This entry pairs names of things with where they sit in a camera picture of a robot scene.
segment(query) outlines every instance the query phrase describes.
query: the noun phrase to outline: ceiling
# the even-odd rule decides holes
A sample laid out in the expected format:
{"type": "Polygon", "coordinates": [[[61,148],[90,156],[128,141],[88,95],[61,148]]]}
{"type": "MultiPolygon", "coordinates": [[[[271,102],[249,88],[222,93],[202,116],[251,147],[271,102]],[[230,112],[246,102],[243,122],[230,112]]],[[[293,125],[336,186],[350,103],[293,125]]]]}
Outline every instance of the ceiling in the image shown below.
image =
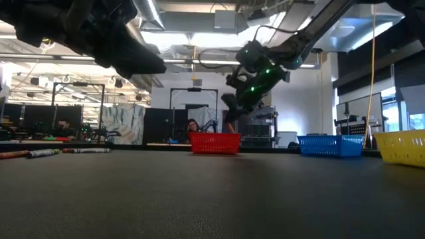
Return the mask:
{"type": "MultiPolygon", "coordinates": [[[[144,0],[134,0],[135,3],[143,3],[144,0]]],[[[259,25],[273,27],[289,27],[300,29],[315,16],[329,0],[318,1],[267,1],[267,0],[223,0],[214,3],[211,0],[158,0],[159,9],[156,19],[161,21],[165,30],[152,29],[146,20],[136,18],[127,27],[133,36],[147,48],[156,52],[163,58],[192,59],[198,57],[200,51],[214,47],[230,50],[238,50],[249,40],[252,40],[259,25]],[[254,10],[263,8],[266,17],[257,21],[247,21],[254,10]],[[231,32],[214,28],[215,13],[227,9],[237,12],[236,23],[231,32]]],[[[377,23],[380,31],[386,30],[401,19],[402,15],[394,12],[387,5],[379,5],[377,23]]],[[[353,49],[360,40],[367,40],[372,26],[373,16],[370,5],[354,6],[335,26],[325,34],[316,44],[316,47],[326,51],[348,51],[353,49]]],[[[15,31],[11,25],[0,22],[0,52],[8,54],[48,54],[61,56],[77,56],[70,49],[59,44],[42,44],[40,48],[16,40],[15,31]]],[[[280,44],[289,35],[279,35],[272,29],[261,29],[258,40],[263,44],[280,44]]],[[[235,61],[235,53],[212,50],[202,55],[203,60],[228,60],[235,61]]],[[[311,57],[306,64],[317,66],[317,58],[311,57]]],[[[89,82],[105,84],[109,95],[105,98],[108,103],[134,103],[136,94],[142,94],[142,102],[149,105],[149,92],[151,87],[162,87],[160,76],[134,76],[129,80],[122,80],[123,87],[116,88],[114,81],[121,79],[113,68],[105,69],[91,62],[65,62],[59,60],[15,60],[7,65],[13,74],[11,100],[32,100],[35,104],[49,104],[53,82],[89,82]],[[48,84],[42,86],[31,85],[30,79],[42,77],[48,80],[48,84]],[[28,97],[27,92],[36,92],[34,97],[28,97]]],[[[168,73],[178,72],[230,72],[230,68],[209,70],[194,64],[168,64],[168,73]]],[[[99,89],[93,87],[77,89],[69,86],[75,92],[85,91],[90,97],[83,100],[87,106],[94,106],[100,101],[100,95],[96,94],[99,89]]],[[[56,100],[61,104],[78,104],[70,95],[71,92],[62,92],[56,100]]],[[[94,115],[90,109],[88,116],[94,115]]]]}

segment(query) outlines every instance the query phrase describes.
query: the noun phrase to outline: metal frame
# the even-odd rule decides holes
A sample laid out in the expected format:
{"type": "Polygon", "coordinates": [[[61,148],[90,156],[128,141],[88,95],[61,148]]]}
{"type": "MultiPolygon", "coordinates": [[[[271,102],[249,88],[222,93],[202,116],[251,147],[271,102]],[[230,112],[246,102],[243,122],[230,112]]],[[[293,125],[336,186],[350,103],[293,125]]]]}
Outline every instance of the metal frame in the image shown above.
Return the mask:
{"type": "MultiPolygon", "coordinates": [[[[173,91],[175,90],[186,90],[188,92],[190,91],[191,88],[171,88],[170,89],[170,105],[169,105],[169,109],[171,110],[171,102],[173,101],[173,91]]],[[[201,91],[213,91],[216,94],[216,98],[215,98],[215,120],[218,119],[218,90],[217,89],[202,89],[200,88],[201,91]]]]}
{"type": "Polygon", "coordinates": [[[99,115],[99,132],[102,129],[102,114],[103,114],[103,106],[104,106],[104,96],[105,96],[105,84],[91,84],[85,82],[74,82],[74,83],[62,83],[62,82],[54,82],[53,83],[53,92],[52,92],[52,106],[54,106],[54,98],[56,96],[56,86],[57,85],[73,85],[75,87],[87,87],[87,86],[101,86],[102,87],[102,96],[100,99],[100,115],[99,115]]]}

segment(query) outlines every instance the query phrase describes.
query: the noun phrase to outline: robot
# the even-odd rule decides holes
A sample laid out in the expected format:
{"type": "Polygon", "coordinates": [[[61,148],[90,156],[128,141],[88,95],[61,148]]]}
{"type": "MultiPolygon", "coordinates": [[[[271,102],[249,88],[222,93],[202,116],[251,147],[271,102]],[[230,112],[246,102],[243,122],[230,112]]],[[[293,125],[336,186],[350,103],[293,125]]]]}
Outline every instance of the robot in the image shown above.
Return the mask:
{"type": "MultiPolygon", "coordinates": [[[[253,40],[239,50],[240,66],[226,78],[236,93],[222,96],[229,107],[225,122],[255,110],[280,80],[290,82],[288,70],[303,64],[314,44],[352,5],[384,2],[405,14],[404,21],[425,44],[424,0],[330,0],[306,28],[281,45],[268,48],[253,40]],[[250,74],[240,73],[242,68],[250,74]]],[[[136,14],[132,0],[0,0],[0,19],[15,26],[21,41],[40,46],[43,38],[51,39],[94,57],[100,66],[113,66],[124,78],[164,73],[164,62],[126,31],[125,24],[136,14]]]]}

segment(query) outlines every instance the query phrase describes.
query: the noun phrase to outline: blue basket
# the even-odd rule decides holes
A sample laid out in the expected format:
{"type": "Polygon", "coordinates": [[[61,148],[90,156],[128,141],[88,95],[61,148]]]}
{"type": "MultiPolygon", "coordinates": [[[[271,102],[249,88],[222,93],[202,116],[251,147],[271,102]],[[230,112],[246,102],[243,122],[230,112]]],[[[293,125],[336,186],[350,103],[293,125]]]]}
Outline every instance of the blue basket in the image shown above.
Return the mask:
{"type": "Polygon", "coordinates": [[[357,135],[316,135],[298,136],[298,141],[302,155],[359,157],[364,138],[357,135]]]}

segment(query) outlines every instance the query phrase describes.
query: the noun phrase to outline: black table surface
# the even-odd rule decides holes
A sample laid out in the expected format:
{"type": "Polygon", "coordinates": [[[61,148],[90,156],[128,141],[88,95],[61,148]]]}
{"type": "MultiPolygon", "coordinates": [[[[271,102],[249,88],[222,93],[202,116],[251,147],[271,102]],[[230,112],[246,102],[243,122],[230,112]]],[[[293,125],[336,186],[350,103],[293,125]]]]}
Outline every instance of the black table surface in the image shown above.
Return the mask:
{"type": "Polygon", "coordinates": [[[0,161],[0,238],[424,238],[425,170],[114,151],[0,161]]]}

